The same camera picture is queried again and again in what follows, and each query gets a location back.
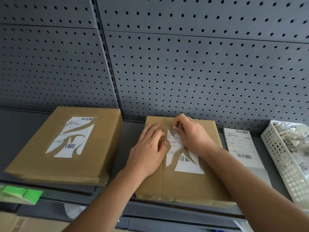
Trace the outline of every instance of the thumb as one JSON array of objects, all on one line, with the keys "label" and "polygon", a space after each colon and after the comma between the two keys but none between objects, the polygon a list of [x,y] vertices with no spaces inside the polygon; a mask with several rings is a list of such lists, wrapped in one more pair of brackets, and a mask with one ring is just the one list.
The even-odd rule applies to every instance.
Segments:
[{"label": "thumb", "polygon": [[176,127],[176,128],[174,128],[174,130],[179,133],[182,140],[184,140],[187,137],[183,128]]},{"label": "thumb", "polygon": [[161,156],[164,156],[166,154],[166,151],[167,151],[167,141],[163,141],[160,145],[158,152]]}]

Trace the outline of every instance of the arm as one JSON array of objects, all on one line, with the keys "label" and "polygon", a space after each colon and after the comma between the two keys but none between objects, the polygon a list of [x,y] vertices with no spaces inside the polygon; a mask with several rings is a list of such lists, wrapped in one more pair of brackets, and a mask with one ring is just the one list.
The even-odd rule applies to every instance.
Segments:
[{"label": "arm", "polygon": [[306,231],[309,216],[269,187],[229,152],[219,148],[204,128],[184,114],[175,117],[173,126],[183,144],[201,156],[222,180],[254,232]]},{"label": "arm", "polygon": [[64,232],[113,231],[127,202],[141,182],[153,174],[166,154],[166,142],[158,150],[159,139],[165,135],[159,124],[147,125],[137,144],[131,149],[126,167]]}]

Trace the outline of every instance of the basket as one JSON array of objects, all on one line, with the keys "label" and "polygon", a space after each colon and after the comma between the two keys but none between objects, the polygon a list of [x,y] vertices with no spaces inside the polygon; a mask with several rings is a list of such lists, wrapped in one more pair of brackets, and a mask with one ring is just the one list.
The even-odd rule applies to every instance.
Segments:
[{"label": "basket", "polygon": [[308,132],[309,127],[301,123],[271,120],[261,135],[272,160],[294,202],[299,208],[309,211],[309,180],[301,171],[290,150],[277,132],[274,124],[290,124],[296,131]]}]

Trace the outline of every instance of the white paper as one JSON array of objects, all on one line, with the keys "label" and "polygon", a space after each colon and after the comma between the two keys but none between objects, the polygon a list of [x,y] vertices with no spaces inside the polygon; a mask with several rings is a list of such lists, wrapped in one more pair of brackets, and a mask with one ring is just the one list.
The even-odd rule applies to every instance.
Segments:
[{"label": "white paper", "polygon": [[265,169],[249,131],[224,128],[227,148],[246,167]]},{"label": "white paper", "polygon": [[[166,166],[170,165],[173,160],[174,153],[183,148],[183,143],[178,132],[173,130],[174,136],[168,130],[168,141],[171,144],[171,148],[166,154]],[[195,163],[188,159],[184,153],[182,153],[179,158],[175,168],[175,171],[178,172],[187,172],[187,173],[196,173],[196,174],[205,174],[204,170],[200,167],[198,156],[189,152],[189,155]]]},{"label": "white paper", "polygon": [[74,150],[76,150],[77,154],[80,155],[83,151],[83,148],[85,147],[85,144],[88,140],[88,137],[94,125],[91,125],[87,128],[84,128],[78,131],[73,131],[73,132],[68,132],[68,131],[81,127],[85,124],[88,124],[93,118],[94,117],[72,117],[69,121],[67,121],[65,127],[60,132],[58,137],[56,137],[56,139],[50,145],[46,153],[51,152],[57,147],[59,147],[63,143],[65,138],[74,136],[74,135],[80,135],[80,136],[76,136],[74,141],[72,141],[71,138],[69,138],[64,148],[62,148],[61,151],[57,153],[54,157],[72,158],[72,154]]}]

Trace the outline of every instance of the human hand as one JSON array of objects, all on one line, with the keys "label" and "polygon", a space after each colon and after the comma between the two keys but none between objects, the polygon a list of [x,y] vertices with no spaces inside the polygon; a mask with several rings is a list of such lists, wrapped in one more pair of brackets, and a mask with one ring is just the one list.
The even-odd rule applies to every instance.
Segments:
[{"label": "human hand", "polygon": [[194,154],[203,157],[207,152],[218,148],[203,126],[184,114],[174,118],[173,126],[174,130],[179,133],[184,146]]},{"label": "human hand", "polygon": [[160,124],[145,126],[137,144],[131,149],[126,168],[136,171],[142,181],[152,175],[160,166],[167,150],[167,142],[158,143],[165,132],[158,129]]}]

